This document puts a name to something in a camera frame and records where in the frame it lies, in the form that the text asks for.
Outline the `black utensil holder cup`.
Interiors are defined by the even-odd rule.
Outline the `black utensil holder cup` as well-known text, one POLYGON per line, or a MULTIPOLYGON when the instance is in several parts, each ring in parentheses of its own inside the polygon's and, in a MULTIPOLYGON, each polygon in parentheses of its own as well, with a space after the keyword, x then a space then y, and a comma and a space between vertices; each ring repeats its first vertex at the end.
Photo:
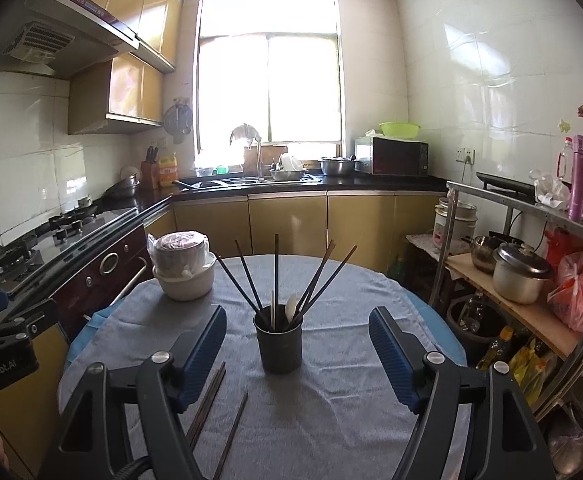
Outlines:
POLYGON ((270 307, 264 308, 264 319, 256 314, 253 319, 256 327, 256 340, 259 344, 263 369, 267 374, 286 375, 299 370, 302 364, 302 325, 287 328, 285 307, 276 307, 276 327, 283 332, 272 332, 265 321, 270 321, 270 307))

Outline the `white ceramic spoon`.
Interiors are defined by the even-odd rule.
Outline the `white ceramic spoon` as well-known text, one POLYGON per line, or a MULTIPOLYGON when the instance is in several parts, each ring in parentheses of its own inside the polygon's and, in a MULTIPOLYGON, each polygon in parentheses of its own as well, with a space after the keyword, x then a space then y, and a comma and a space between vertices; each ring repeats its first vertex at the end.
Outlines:
POLYGON ((297 314, 299 300, 300 297, 295 292, 293 292, 285 304, 285 317, 288 325, 291 325, 297 314))

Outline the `dark brown chopstick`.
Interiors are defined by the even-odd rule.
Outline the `dark brown chopstick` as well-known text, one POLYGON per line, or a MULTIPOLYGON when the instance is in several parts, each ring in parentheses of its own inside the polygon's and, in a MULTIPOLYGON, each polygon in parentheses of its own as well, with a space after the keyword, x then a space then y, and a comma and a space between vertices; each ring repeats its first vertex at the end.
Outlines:
POLYGON ((317 299, 319 299, 320 296, 322 296, 323 293, 326 292, 326 289, 328 289, 328 287, 331 286, 331 283, 335 280, 336 276, 341 272, 341 270, 349 262, 351 257, 354 255, 354 252, 356 252, 356 251, 357 251, 357 245, 354 245, 349 250, 346 257, 343 258, 343 260, 338 263, 337 268, 334 270, 333 273, 331 273, 331 275, 328 276, 327 280, 323 283, 323 285, 320 289, 317 289, 317 285, 319 284, 319 282, 317 282, 317 285, 315 286, 314 292, 312 292, 312 294, 311 294, 310 300, 305 304, 305 307, 302 309, 302 312, 300 313, 299 318, 297 319, 296 322, 293 323, 293 325, 291 325, 291 327, 295 327, 295 326, 298 326, 300 324, 300 322, 303 320, 303 318, 307 314, 308 310, 310 310, 314 306, 314 304, 316 304, 317 299))

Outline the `brown wooden chopstick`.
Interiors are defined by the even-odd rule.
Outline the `brown wooden chopstick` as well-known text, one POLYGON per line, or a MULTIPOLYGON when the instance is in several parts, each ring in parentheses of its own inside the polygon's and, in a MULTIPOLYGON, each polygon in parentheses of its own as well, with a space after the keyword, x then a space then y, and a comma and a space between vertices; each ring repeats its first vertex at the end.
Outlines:
POLYGON ((326 262, 329 259, 329 257, 331 256, 331 253, 334 251, 335 246, 336 246, 336 243, 333 240, 330 240, 328 245, 327 245, 326 252, 323 255, 323 258, 321 260, 321 263, 319 264, 314 275, 312 276, 311 281, 308 284, 307 289, 305 289, 305 292, 302 294, 302 296, 297 304, 296 309, 293 311, 293 316, 291 317, 291 320, 288 323, 288 327, 291 327, 291 325, 293 325, 293 323, 297 321, 297 319, 300 316, 300 313, 302 312, 302 309, 305 307, 305 304, 310 300, 311 294, 312 294, 312 292, 314 292, 315 286, 317 285, 317 282, 319 281, 319 278, 321 277, 324 266, 326 266, 326 262))

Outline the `dark wooden chopstick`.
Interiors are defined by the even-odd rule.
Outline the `dark wooden chopstick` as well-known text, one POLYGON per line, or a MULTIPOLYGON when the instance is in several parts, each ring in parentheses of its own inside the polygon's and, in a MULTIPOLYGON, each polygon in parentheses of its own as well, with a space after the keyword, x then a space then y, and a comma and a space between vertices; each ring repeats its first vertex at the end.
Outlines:
POLYGON ((278 289, 279 289, 279 234, 274 235, 274 288, 273 288, 273 306, 270 308, 270 322, 274 332, 277 330, 278 321, 278 289))

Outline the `kitchen faucet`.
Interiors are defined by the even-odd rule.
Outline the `kitchen faucet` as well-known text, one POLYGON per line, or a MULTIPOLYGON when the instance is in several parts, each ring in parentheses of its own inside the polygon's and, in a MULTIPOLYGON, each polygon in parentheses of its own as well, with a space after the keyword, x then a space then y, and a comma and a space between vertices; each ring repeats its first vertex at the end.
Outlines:
POLYGON ((259 182, 264 181, 263 169, 262 169, 262 138, 258 134, 256 137, 256 177, 259 182))

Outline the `black gas stove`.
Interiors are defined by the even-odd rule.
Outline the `black gas stove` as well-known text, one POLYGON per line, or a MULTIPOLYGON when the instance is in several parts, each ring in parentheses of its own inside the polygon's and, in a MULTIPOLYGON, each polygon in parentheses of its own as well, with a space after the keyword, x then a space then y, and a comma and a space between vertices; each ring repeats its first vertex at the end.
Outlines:
POLYGON ((0 245, 0 292, 14 298, 43 266, 105 223, 97 205, 78 207, 52 216, 9 244, 0 245))

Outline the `grey tablecloth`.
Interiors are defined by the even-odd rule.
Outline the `grey tablecloth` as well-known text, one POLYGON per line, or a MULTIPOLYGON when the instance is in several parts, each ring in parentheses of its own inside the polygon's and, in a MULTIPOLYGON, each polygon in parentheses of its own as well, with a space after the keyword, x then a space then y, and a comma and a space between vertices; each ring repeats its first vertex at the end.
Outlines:
MULTIPOLYGON (((274 257, 252 256, 246 261, 260 298, 270 300, 274 257)), ((240 259, 224 262, 244 291, 252 292, 240 259)), ((320 263, 312 257, 280 256, 278 296, 301 294, 320 263)), ((361 290, 366 284, 387 281, 392 280, 347 264, 326 292, 361 290)), ((252 310, 219 263, 213 286, 222 283, 248 308, 253 325, 252 310)), ((395 397, 373 344, 372 361, 364 365, 315 366, 303 350, 303 325, 301 367, 286 375, 267 374, 257 340, 253 370, 227 363, 218 352, 225 376, 194 451, 205 477, 389 479, 395 473, 415 417, 395 397)), ((62 376, 60 404, 69 401, 78 381, 67 386, 62 376)))

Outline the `dark red oven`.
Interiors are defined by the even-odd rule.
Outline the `dark red oven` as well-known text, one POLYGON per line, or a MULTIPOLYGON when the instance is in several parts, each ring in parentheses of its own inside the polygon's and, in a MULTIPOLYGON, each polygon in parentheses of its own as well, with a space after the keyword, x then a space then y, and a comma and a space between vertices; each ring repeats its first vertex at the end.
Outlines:
POLYGON ((52 293, 57 320, 72 342, 95 312, 106 309, 150 279, 146 233, 142 226, 110 244, 52 293))

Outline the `yellow lower cabinets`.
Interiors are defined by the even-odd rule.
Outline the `yellow lower cabinets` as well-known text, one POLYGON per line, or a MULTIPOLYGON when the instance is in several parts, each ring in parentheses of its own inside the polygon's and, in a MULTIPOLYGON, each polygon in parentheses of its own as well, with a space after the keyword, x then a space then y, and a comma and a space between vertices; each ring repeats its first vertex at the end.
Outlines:
POLYGON ((406 236, 433 227, 440 192, 311 191, 242 194, 198 200, 170 200, 145 230, 155 237, 175 231, 206 234, 221 257, 274 252, 320 257, 328 242, 341 260, 352 246, 351 262, 386 273, 402 257, 406 236))

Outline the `white rice cooker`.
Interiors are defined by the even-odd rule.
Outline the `white rice cooker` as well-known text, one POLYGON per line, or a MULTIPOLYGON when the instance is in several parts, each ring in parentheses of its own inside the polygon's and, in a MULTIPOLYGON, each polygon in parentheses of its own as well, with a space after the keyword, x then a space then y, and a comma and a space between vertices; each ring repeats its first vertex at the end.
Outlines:
MULTIPOLYGON (((449 200, 441 197, 435 207, 435 223, 433 223, 433 246, 438 250, 445 242, 449 216, 449 200)), ((470 240, 474 238, 478 216, 477 207, 470 203, 457 202, 449 252, 452 255, 470 251, 470 240)))

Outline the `yellow oil bottle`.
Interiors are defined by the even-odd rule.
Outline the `yellow oil bottle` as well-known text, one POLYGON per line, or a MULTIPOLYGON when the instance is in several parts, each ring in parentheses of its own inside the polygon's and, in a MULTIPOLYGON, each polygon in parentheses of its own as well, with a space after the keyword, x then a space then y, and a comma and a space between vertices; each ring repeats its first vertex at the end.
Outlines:
POLYGON ((178 165, 175 154, 162 156, 158 162, 159 184, 162 188, 169 188, 178 179, 178 165))

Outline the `green plastic basin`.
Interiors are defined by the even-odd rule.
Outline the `green plastic basin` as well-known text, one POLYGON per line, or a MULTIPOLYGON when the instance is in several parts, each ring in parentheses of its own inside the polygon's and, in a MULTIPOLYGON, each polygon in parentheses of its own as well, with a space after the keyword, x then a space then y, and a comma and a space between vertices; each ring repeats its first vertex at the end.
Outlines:
POLYGON ((410 140, 416 138, 421 127, 413 122, 382 122, 379 128, 388 138, 410 140))

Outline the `purple thermos bottle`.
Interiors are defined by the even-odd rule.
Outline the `purple thermos bottle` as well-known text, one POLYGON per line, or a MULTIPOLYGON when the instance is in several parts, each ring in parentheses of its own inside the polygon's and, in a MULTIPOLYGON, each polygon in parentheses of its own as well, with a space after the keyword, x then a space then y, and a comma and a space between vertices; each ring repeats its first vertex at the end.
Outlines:
POLYGON ((571 190, 568 208, 570 220, 583 222, 583 135, 576 134, 572 141, 571 190))

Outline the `range hood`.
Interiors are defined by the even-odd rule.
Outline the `range hood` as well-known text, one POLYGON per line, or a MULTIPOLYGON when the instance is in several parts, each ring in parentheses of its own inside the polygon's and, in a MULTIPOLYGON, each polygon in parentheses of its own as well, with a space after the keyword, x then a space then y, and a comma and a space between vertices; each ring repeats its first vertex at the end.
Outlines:
POLYGON ((135 32, 92 0, 16 0, 0 12, 0 72, 69 79, 138 47, 135 32))

